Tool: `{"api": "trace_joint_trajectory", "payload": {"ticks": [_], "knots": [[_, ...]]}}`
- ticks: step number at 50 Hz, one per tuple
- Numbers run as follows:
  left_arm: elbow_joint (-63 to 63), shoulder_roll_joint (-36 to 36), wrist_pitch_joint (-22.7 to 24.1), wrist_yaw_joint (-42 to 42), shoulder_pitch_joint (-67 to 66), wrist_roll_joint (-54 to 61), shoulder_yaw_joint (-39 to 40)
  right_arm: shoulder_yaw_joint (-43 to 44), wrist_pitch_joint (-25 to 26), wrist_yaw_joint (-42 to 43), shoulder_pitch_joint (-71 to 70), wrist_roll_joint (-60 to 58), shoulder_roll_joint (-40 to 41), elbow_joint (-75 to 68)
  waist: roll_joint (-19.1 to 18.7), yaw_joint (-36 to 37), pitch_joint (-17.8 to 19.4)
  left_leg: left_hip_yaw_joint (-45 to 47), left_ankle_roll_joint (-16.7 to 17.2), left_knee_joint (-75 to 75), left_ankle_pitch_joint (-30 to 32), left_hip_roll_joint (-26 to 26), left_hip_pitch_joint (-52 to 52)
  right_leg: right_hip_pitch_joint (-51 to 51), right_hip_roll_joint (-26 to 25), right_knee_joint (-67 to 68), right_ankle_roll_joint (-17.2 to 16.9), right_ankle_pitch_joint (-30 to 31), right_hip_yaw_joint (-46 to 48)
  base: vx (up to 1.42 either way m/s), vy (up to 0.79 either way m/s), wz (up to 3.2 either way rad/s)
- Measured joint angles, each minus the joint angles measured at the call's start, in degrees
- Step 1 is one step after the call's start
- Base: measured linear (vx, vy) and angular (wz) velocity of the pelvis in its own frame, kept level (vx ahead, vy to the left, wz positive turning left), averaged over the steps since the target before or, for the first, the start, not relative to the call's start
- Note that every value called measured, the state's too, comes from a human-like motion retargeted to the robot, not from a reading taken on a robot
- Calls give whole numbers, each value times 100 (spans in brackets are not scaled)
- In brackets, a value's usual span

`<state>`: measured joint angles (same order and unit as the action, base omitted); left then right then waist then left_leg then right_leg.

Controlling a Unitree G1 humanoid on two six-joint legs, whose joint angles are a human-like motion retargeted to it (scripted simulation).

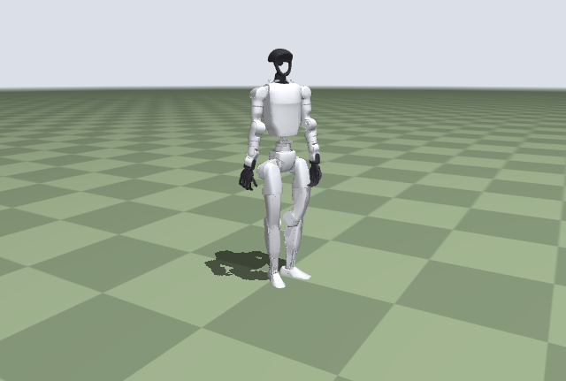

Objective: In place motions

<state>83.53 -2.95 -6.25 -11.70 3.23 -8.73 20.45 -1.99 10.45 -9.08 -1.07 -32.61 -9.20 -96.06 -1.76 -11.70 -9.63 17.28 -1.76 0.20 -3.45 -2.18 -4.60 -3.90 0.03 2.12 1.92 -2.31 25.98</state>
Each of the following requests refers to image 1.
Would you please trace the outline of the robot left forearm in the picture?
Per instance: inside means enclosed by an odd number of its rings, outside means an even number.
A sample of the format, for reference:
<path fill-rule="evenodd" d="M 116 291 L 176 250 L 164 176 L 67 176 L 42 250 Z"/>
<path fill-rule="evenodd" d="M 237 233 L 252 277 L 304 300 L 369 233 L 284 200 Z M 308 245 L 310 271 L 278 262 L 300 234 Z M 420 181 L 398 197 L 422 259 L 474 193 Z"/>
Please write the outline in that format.
<path fill-rule="evenodd" d="M 308 145 L 309 159 L 310 161 L 315 161 L 316 153 L 319 154 L 319 146 L 317 144 L 317 128 L 308 131 L 305 134 L 305 138 L 307 140 L 307 145 Z"/>

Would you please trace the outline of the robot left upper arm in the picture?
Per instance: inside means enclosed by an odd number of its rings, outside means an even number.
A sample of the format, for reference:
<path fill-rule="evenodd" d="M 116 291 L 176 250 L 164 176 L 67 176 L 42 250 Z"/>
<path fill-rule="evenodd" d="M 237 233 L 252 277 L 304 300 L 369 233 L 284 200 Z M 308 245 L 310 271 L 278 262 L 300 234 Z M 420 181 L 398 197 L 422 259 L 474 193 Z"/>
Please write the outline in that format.
<path fill-rule="evenodd" d="M 311 114 L 311 91 L 307 86 L 300 86 L 302 90 L 302 108 L 301 108 L 301 119 L 302 119 L 302 129 L 305 131 L 314 130 L 317 127 L 317 122 L 315 119 L 310 117 Z"/>

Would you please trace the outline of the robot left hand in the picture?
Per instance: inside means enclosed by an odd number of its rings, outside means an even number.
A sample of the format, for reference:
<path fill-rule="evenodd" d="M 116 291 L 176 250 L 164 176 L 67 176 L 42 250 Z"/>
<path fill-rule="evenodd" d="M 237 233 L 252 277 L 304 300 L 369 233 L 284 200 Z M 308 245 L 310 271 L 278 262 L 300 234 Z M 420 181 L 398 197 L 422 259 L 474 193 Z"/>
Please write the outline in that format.
<path fill-rule="evenodd" d="M 310 167 L 310 183 L 307 185 L 309 187 L 313 187 L 316 186 L 319 182 L 319 180 L 321 179 L 321 171 L 320 171 L 320 167 L 318 166 L 318 164 L 320 163 L 320 155 L 318 153 L 316 153 L 315 155 L 315 161 L 310 161 L 311 167 Z"/>

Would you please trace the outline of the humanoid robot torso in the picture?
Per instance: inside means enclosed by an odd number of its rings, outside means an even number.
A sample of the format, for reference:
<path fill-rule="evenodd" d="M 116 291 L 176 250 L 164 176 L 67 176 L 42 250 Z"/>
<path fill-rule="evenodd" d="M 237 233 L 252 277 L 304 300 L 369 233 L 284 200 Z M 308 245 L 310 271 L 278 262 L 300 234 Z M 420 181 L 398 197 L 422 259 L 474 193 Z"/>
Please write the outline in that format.
<path fill-rule="evenodd" d="M 296 153 L 291 149 L 293 141 L 287 136 L 297 135 L 301 124 L 302 90 L 300 86 L 287 81 L 288 84 L 268 80 L 268 95 L 264 99 L 264 124 L 270 136 L 280 136 L 275 149 L 270 150 L 269 158 L 277 159 L 280 172 L 293 170 Z M 292 81 L 292 82 L 291 82 Z M 283 137 L 282 137 L 283 136 Z M 270 160 L 269 159 L 269 160 Z"/>

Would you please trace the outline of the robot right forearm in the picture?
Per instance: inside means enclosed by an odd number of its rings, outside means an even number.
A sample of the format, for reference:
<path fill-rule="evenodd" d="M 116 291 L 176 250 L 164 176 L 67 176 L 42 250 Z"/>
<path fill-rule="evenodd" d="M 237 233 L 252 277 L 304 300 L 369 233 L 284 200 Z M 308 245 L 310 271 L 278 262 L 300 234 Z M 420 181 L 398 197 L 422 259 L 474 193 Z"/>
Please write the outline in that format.
<path fill-rule="evenodd" d="M 256 160 L 259 156 L 259 143 L 261 141 L 261 137 L 255 135 L 256 132 L 256 123 L 252 122 L 250 129 L 249 129 L 249 145 L 247 156 L 245 158 L 244 164 L 251 167 L 253 160 Z"/>

